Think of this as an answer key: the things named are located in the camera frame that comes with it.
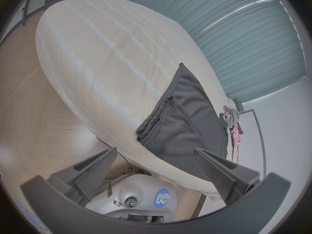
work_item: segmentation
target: curtain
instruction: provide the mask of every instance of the curtain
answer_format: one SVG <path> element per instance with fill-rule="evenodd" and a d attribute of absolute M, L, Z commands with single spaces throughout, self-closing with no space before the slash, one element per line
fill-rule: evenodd
<path fill-rule="evenodd" d="M 306 75 L 301 43 L 279 0 L 131 0 L 181 24 L 226 94 L 247 102 Z"/>

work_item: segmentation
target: gray cloth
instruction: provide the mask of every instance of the gray cloth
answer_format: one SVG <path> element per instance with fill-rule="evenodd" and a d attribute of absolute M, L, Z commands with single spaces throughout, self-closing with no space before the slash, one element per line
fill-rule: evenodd
<path fill-rule="evenodd" d="M 233 127 L 239 120 L 239 112 L 235 108 L 229 108 L 228 106 L 223 106 L 224 119 L 228 123 L 228 127 Z"/>
<path fill-rule="evenodd" d="M 205 180 L 194 148 L 223 158 L 227 154 L 227 122 L 217 116 L 201 84 L 183 63 L 136 134 L 137 141 L 158 158 Z"/>

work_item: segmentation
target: floor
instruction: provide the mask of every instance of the floor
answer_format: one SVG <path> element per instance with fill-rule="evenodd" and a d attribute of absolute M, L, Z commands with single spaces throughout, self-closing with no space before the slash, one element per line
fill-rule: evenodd
<path fill-rule="evenodd" d="M 107 148 L 68 109 L 40 67 L 35 33 L 42 14 L 17 27 L 0 46 L 0 172 L 5 191 L 34 216 L 22 183 L 37 174 L 47 179 Z M 118 177 L 127 167 L 118 156 L 107 177 Z M 175 221 L 190 219 L 201 193 L 176 188 Z"/>

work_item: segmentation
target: bed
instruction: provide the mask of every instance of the bed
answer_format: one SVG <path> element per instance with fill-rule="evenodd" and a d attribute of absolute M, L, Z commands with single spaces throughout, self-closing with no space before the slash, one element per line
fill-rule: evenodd
<path fill-rule="evenodd" d="M 217 115 L 229 106 L 212 67 L 180 24 L 129 1 L 66 0 L 41 17 L 36 48 L 49 82 L 98 138 L 156 176 L 218 195 L 211 182 L 165 162 L 137 141 L 137 129 L 181 63 L 197 78 Z"/>

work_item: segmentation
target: blue circular sticker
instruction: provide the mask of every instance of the blue circular sticker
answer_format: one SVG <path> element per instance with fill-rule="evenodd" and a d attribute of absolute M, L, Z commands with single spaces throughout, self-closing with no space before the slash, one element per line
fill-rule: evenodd
<path fill-rule="evenodd" d="M 169 192 L 166 189 L 160 189 L 154 198 L 154 206 L 162 208 L 169 202 Z"/>

